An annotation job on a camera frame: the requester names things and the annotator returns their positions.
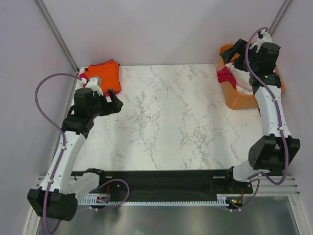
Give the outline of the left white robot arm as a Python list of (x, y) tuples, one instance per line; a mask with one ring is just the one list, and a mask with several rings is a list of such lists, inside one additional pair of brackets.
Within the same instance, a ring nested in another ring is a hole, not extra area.
[(94, 126), (96, 117), (121, 111), (120, 101), (113, 89), (108, 90), (110, 101), (91, 88), (75, 91), (73, 102), (61, 128), (61, 142), (46, 176), (37, 189), (30, 189), (27, 199), (39, 217), (70, 221), (78, 203), (92, 190), (103, 192), (107, 180), (100, 169), (89, 168), (82, 177), (70, 184), (77, 156)]

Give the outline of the white t shirt red print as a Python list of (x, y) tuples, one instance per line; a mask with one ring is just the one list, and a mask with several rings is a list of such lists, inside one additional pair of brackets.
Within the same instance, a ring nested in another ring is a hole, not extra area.
[(241, 94), (253, 95), (252, 86), (249, 84), (249, 73), (234, 67), (232, 63), (225, 64), (236, 81), (236, 90)]

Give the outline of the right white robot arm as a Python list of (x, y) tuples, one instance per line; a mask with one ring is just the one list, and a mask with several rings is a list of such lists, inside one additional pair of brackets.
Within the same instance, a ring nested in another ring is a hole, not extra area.
[(233, 167), (233, 176), (224, 180), (228, 192), (236, 192), (242, 182), (259, 176), (275, 185), (282, 184), (300, 149), (300, 140), (292, 137), (284, 117), (283, 84), (275, 70), (279, 52), (280, 46), (273, 42), (258, 41), (252, 45), (243, 39), (220, 52), (224, 64), (231, 63), (239, 71), (248, 72), (262, 122), (262, 136), (250, 148), (248, 159)]

